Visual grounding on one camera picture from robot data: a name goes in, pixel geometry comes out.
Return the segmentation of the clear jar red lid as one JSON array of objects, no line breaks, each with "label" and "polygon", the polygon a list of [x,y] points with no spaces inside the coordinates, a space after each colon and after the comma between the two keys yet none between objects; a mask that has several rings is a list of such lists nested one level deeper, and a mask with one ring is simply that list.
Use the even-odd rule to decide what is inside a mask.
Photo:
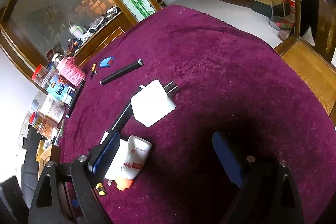
[{"label": "clear jar red lid", "polygon": [[48,73],[49,73],[49,71],[43,65],[40,64],[35,69],[33,75],[31,76],[31,79],[37,85],[42,86],[42,82],[46,78],[46,76],[48,75]]}]

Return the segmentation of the white supplement jar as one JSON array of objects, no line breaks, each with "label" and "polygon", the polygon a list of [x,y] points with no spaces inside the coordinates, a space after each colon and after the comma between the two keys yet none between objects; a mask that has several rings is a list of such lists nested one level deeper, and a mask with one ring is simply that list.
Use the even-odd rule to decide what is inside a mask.
[{"label": "white supplement jar", "polygon": [[48,116],[54,122],[59,124],[64,116],[65,107],[61,101],[55,98],[53,95],[48,94],[43,102],[39,112],[45,116]]}]

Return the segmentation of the long black stick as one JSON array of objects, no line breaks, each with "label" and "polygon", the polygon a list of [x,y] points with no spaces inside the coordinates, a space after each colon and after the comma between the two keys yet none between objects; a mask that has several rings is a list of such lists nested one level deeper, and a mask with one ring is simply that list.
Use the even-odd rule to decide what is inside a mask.
[{"label": "long black stick", "polygon": [[113,72],[111,75],[108,75],[107,77],[105,77],[104,79],[102,79],[100,81],[100,84],[101,85],[106,85],[108,83],[111,83],[112,81],[116,80],[116,79],[119,79],[120,77],[132,72],[132,71],[135,71],[136,69],[142,67],[144,65],[144,61],[143,59],[138,59],[136,62],[132,63],[132,64],[129,64],[115,72]]}]

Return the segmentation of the purple velvet tablecloth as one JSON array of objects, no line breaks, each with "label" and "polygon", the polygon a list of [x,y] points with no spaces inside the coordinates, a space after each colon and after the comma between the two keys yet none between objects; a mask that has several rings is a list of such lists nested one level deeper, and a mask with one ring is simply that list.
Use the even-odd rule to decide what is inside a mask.
[{"label": "purple velvet tablecloth", "polygon": [[[306,83],[263,40],[207,14],[169,6],[141,21],[93,57],[114,57],[85,87],[66,122],[62,162],[98,144],[140,85],[174,81],[176,108],[151,127],[130,119],[123,136],[152,149],[133,185],[101,199],[114,223],[219,223],[230,182],[213,149],[220,132],[243,157],[286,160],[306,223],[335,194],[335,129]],[[106,85],[100,81],[143,59]]]}]

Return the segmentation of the large white charger plug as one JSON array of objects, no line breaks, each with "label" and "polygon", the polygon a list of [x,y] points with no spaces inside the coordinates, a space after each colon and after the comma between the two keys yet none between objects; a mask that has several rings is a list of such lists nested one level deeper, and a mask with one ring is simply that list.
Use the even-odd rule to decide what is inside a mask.
[{"label": "large white charger plug", "polygon": [[154,125],[176,108],[158,79],[147,86],[141,85],[140,88],[141,90],[131,97],[130,103],[135,120],[144,126]]}]

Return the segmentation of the blue lighter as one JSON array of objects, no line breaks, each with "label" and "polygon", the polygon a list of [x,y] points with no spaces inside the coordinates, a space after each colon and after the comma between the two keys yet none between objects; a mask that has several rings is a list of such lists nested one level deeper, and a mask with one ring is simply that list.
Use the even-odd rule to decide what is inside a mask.
[{"label": "blue lighter", "polygon": [[101,68],[110,67],[114,61],[115,61],[115,58],[113,56],[107,57],[100,62],[100,67]]}]

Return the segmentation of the brown jar red lid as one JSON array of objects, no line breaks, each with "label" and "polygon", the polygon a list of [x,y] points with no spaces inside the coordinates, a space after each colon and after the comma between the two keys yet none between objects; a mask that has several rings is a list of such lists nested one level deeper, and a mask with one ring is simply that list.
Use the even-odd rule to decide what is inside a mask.
[{"label": "brown jar red lid", "polygon": [[58,124],[48,116],[37,112],[30,116],[29,124],[42,136],[52,139],[59,131]]}]

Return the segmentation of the white tube orange cap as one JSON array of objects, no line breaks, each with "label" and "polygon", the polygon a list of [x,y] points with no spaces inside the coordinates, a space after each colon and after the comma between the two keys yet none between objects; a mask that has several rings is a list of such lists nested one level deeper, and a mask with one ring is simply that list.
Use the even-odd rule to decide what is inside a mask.
[{"label": "white tube orange cap", "polygon": [[115,181],[118,190],[129,189],[142,170],[151,147],[149,141],[134,135],[131,135],[127,141],[121,139],[105,178]]}]

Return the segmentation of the pink knit-covered bottle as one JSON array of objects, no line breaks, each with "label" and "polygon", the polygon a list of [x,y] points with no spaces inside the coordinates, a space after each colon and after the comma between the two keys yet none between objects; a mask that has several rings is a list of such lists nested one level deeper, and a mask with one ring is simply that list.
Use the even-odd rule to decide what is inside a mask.
[{"label": "pink knit-covered bottle", "polygon": [[78,87],[86,77],[82,69],[75,64],[74,57],[56,53],[51,61],[56,66],[57,71],[75,87]]}]

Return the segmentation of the small yellow-black screwdriver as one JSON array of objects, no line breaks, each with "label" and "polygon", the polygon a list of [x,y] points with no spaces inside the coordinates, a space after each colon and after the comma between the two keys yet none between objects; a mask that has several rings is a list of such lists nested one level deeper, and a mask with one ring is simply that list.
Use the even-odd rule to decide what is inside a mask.
[{"label": "small yellow-black screwdriver", "polygon": [[97,68],[97,64],[94,63],[94,64],[92,65],[92,68],[91,68],[90,79],[92,79],[93,76],[97,74],[96,68]]}]

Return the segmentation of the black markers pair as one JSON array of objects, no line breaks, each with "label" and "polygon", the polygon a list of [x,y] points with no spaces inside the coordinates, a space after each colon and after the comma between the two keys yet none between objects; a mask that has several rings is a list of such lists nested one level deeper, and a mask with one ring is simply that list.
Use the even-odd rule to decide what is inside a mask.
[{"label": "black markers pair", "polygon": [[85,79],[82,79],[79,87],[76,89],[76,92],[74,94],[74,97],[72,98],[71,102],[70,102],[70,105],[68,107],[68,111],[67,111],[67,115],[66,115],[66,118],[70,118],[71,117],[71,114],[75,108],[75,105],[76,105],[76,102],[78,101],[78,98],[80,96],[80,93],[82,92],[83,88],[84,88],[84,85],[85,85]]}]

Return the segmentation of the wooden chair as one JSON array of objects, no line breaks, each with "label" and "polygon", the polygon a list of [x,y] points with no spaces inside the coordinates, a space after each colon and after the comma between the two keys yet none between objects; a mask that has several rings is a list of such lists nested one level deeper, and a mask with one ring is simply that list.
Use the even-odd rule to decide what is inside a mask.
[{"label": "wooden chair", "polygon": [[318,99],[322,114],[335,124],[335,0],[318,0],[315,46],[300,36],[302,0],[295,0],[294,29],[275,51]]}]

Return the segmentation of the yellow pen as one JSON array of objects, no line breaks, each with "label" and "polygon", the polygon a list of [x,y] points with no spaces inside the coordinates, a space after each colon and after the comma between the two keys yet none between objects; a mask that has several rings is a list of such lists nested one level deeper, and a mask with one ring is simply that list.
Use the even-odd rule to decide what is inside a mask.
[{"label": "yellow pen", "polygon": [[102,183],[96,184],[96,190],[99,196],[106,196],[107,192],[104,188],[104,185]]}]

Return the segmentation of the white green cup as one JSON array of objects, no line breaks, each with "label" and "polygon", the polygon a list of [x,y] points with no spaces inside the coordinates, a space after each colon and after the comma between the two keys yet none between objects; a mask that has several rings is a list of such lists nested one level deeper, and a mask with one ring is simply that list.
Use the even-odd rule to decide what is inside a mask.
[{"label": "white green cup", "polygon": [[84,35],[84,30],[77,24],[71,24],[71,22],[69,22],[69,32],[71,33],[71,35],[73,35],[75,38],[80,39],[83,35]]}]

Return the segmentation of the blue white small box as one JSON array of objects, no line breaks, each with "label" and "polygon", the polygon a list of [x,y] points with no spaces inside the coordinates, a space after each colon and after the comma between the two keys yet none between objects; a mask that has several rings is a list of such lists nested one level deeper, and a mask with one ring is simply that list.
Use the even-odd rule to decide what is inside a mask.
[{"label": "blue white small box", "polygon": [[72,99],[74,98],[76,93],[76,89],[74,89],[73,87],[69,86],[67,88],[66,93],[63,96],[62,102],[64,104],[67,104],[68,106],[71,104]]}]

